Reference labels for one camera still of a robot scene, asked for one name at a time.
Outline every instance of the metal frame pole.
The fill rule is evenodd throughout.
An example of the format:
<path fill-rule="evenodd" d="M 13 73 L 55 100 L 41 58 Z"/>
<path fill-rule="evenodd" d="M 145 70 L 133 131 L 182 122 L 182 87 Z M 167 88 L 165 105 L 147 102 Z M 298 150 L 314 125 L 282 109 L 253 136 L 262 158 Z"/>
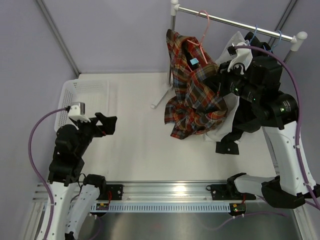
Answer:
<path fill-rule="evenodd" d="M 79 68 L 77 67 L 74 59 L 72 58 L 63 38 L 61 37 L 61 34 L 58 31 L 58 28 L 56 27 L 53 18 L 51 17 L 49 10 L 43 0 L 35 0 L 35 3 L 38 5 L 39 9 L 42 11 L 44 18 L 46 19 L 49 28 L 51 29 L 53 36 L 55 37 L 62 53 L 64 54 L 66 60 L 69 62 L 74 74 L 76 77 L 79 77 L 81 72 L 79 71 Z"/>
<path fill-rule="evenodd" d="M 181 6 L 178 6 L 178 11 L 180 12 L 184 12 L 184 13 L 188 13 L 188 14 L 192 14 L 192 15 L 198 15 L 202 18 L 207 18 L 207 15 L 203 12 L 198 12 L 198 11 L 195 11 L 195 10 L 191 10 L 191 9 L 188 9 L 188 8 L 185 8 L 185 7 L 181 7 Z M 222 18 L 222 17 L 217 17 L 217 16 L 213 16 L 213 15 L 208 15 L 209 16 L 209 19 L 213 20 L 213 21 L 216 21 L 216 22 L 220 22 L 220 23 L 224 23 L 224 24 L 227 24 L 227 25 L 231 25 L 231 26 L 235 26 L 235 27 L 238 27 L 238 28 L 241 28 L 241 29 L 247 29 L 247 30 L 250 30 L 250 31 L 255 31 L 257 33 L 260 33 L 260 34 L 263 34 L 263 35 L 266 35 L 266 36 L 269 36 L 269 37 L 274 37 L 274 38 L 277 38 L 279 39 L 280 38 L 280 33 L 278 32 L 275 32 L 275 31 L 269 31 L 269 30 L 266 30 L 266 29 L 262 29 L 262 28 L 257 28 L 255 26 L 251 26 L 251 25 L 248 25 L 248 24 L 244 24 L 244 23 L 241 23 L 241 22 L 237 22 L 237 21 L 232 21 L 232 20 L 229 20 L 229 19 L 225 19 L 225 18 Z M 284 41 L 287 41 L 287 42 L 291 42 L 294 38 L 292 36 L 287 36 L 287 35 L 284 35 L 282 34 L 281 35 L 281 39 L 284 40 Z"/>
<path fill-rule="evenodd" d="M 287 53 L 287 55 L 285 56 L 285 58 L 284 58 L 283 61 L 284 61 L 285 63 L 287 63 L 293 53 L 294 53 L 293 51 L 289 50 L 289 52 Z"/>
<path fill-rule="evenodd" d="M 276 25 L 276 27 L 274 29 L 275 32 L 281 31 L 284 28 L 286 22 L 288 21 L 290 15 L 292 14 L 294 8 L 296 7 L 296 5 L 298 3 L 298 1 L 299 0 L 290 0 L 289 1 L 289 3 L 286 6 L 286 8 L 285 8 L 285 10 L 284 10 L 279 22 L 277 23 L 277 25 Z M 274 37 L 270 37 L 270 39 L 268 41 L 269 46 L 274 45 L 275 41 L 276 41 L 276 39 Z"/>
<path fill-rule="evenodd" d="M 176 16 L 171 16 L 170 29 L 175 30 L 176 27 Z M 169 63 L 169 71 L 168 71 L 168 85 L 171 86 L 171 64 Z"/>

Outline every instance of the clothing rack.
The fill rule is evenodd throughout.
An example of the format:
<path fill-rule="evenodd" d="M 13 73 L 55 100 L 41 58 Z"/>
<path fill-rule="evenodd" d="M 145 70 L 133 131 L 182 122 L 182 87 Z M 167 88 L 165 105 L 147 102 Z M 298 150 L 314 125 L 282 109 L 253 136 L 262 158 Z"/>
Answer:
<path fill-rule="evenodd" d="M 198 15 L 202 18 L 207 18 L 207 15 L 203 12 L 198 12 L 198 11 L 195 11 L 195 10 L 192 10 L 189 8 L 182 7 L 179 4 L 179 0 L 171 0 L 171 22 L 170 22 L 170 29 L 171 30 L 175 30 L 177 12 L 183 12 L 183 13 L 187 13 L 187 14 Z M 294 52 L 297 52 L 299 50 L 299 48 L 302 45 L 302 43 L 304 42 L 304 40 L 308 37 L 308 34 L 305 31 L 301 31 L 297 35 L 294 35 L 294 36 L 287 36 L 284 34 L 280 34 L 279 32 L 270 31 L 270 30 L 266 30 L 263 28 L 256 28 L 255 26 L 251 26 L 248 24 L 244 24 L 241 22 L 229 20 L 226 18 L 218 17 L 218 16 L 208 15 L 208 17 L 210 20 L 213 20 L 213 21 L 216 21 L 219 23 L 231 25 L 231 26 L 234 26 L 237 28 L 246 29 L 246 30 L 250 30 L 250 31 L 256 31 L 259 34 L 273 37 L 276 39 L 280 39 L 280 37 L 281 37 L 281 40 L 284 40 L 286 42 L 290 42 L 291 48 L 284 58 L 285 63 L 288 62 L 288 60 L 290 59 L 290 57 L 293 55 Z M 163 97 L 171 89 L 171 87 L 172 87 L 171 82 L 172 82 L 172 76 L 171 76 L 171 68 L 169 66 L 168 76 L 167 76 L 167 84 L 165 84 L 165 86 L 163 86 L 161 93 L 155 99 L 155 101 L 151 104 L 151 108 L 155 109 L 159 105 L 159 103 L 161 102 Z"/>

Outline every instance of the plaid shirt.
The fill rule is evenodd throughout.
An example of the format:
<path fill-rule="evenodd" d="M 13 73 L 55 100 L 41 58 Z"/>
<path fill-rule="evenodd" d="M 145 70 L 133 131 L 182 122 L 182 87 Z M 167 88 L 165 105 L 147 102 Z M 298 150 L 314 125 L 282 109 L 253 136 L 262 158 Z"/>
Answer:
<path fill-rule="evenodd" d="M 164 123 L 174 123 L 171 136 L 185 139 L 191 134 L 204 134 L 215 129 L 226 119 L 227 105 L 222 97 L 204 84 L 204 80 L 214 76 L 219 67 L 203 50 L 206 64 L 200 47 L 187 40 L 198 43 L 195 37 L 182 36 L 168 30 L 166 43 L 169 50 L 170 66 L 173 75 L 175 97 L 165 106 Z M 198 68 L 191 71 L 182 47 L 191 58 L 197 58 Z"/>

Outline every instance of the plastic basket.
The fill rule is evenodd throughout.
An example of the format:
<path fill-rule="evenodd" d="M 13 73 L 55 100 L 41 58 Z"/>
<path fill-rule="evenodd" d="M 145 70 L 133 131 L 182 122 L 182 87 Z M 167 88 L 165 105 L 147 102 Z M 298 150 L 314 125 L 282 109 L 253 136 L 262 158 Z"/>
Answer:
<path fill-rule="evenodd" d="M 58 108 L 65 108 L 73 102 L 85 103 L 85 115 L 88 118 L 95 116 L 95 113 L 108 115 L 109 82 L 103 80 L 75 79 L 66 81 L 63 84 Z M 66 111 L 56 115 L 54 130 L 71 124 Z"/>

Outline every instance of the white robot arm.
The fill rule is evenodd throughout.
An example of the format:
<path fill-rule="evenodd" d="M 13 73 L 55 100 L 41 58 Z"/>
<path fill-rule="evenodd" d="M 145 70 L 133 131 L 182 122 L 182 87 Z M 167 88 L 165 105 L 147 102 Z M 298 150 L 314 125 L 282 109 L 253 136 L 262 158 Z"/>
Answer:
<path fill-rule="evenodd" d="M 296 127 L 296 121 L 286 124 L 282 130 L 277 127 L 265 127 L 278 163 L 279 176 L 274 178 L 241 175 L 234 180 L 239 193 L 251 193 L 264 197 L 271 206 L 276 208 L 294 209 L 303 205 L 305 198 L 310 198 L 295 149 Z M 316 194 L 319 186 L 310 173 L 301 137 L 299 147 L 308 182 Z"/>
<path fill-rule="evenodd" d="M 79 197 L 70 209 L 71 199 L 84 166 L 83 154 L 93 138 L 101 138 L 115 132 L 117 117 L 105 117 L 96 113 L 95 117 L 88 118 L 85 116 L 85 104 L 82 102 L 74 102 L 67 111 L 74 125 L 64 125 L 56 133 L 48 177 L 53 207 L 48 198 L 37 240 L 44 239 L 48 228 L 46 240 L 77 240 L 91 206 L 108 190 L 104 176 L 89 174 L 84 178 Z"/>

